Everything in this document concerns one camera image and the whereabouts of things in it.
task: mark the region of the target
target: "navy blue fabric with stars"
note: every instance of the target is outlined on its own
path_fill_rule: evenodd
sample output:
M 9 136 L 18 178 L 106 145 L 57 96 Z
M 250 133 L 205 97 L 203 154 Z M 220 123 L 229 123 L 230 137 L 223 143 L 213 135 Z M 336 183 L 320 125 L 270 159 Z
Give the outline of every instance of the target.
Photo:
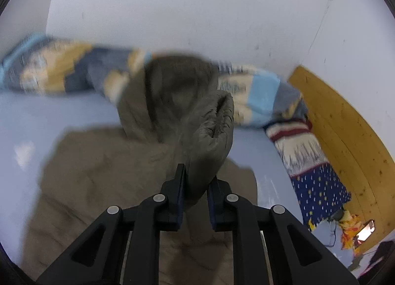
M 291 181 L 307 226 L 316 226 L 351 200 L 351 193 L 347 192 L 329 163 L 292 177 Z

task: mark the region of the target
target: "wire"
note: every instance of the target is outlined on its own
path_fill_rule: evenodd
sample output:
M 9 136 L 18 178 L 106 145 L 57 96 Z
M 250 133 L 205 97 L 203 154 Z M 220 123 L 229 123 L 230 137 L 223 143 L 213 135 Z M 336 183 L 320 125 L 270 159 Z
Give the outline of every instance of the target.
M 333 242 L 332 245 L 324 245 L 324 246 L 327 247 L 327 248 L 332 248 L 332 247 L 334 247 L 335 244 L 336 244 L 336 227 L 337 227 L 337 222 L 335 221 L 335 229 L 334 229 L 334 230 L 331 230 L 331 234 L 333 234 L 333 235 L 335 236 L 335 241 Z

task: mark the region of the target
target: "smartphone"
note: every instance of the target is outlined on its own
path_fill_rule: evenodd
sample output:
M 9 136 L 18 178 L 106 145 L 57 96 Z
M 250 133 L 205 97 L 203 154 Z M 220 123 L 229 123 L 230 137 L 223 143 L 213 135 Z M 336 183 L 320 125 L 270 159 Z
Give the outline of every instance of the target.
M 369 220 L 365 227 L 354 237 L 354 247 L 357 248 L 359 245 L 363 244 L 368 237 L 375 231 L 375 221 L 373 219 Z

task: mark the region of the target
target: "light blue trim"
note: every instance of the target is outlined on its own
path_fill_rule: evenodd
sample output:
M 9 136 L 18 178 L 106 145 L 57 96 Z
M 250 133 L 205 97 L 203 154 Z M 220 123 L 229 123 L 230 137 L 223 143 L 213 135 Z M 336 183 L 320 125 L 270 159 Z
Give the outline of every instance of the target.
M 46 35 L 41 33 L 29 35 L 17 48 L 13 49 L 13 51 L 3 59 L 0 64 L 0 89 L 3 88 L 5 74 L 8 72 L 15 59 L 25 53 L 33 45 L 45 39 L 45 37 Z
M 247 106 L 251 109 L 251 126 L 263 126 L 273 116 L 273 105 L 280 79 L 273 73 L 257 73 L 251 83 Z

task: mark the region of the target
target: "patchwork blanket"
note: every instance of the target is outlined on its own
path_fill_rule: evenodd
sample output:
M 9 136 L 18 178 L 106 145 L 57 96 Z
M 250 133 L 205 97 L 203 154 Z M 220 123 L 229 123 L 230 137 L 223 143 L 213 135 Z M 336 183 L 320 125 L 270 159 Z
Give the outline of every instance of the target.
M 32 34 L 0 64 L 0 88 L 54 94 L 94 89 L 113 104 L 130 81 L 158 54 L 141 49 L 109 48 Z M 306 105 L 298 90 L 274 73 L 251 65 L 212 61 L 218 89 L 230 92 L 235 124 L 262 127 L 284 119 L 304 119 Z
M 328 162 L 311 125 L 303 121 L 275 123 L 266 127 L 291 178 L 303 222 L 310 230 L 351 200 Z

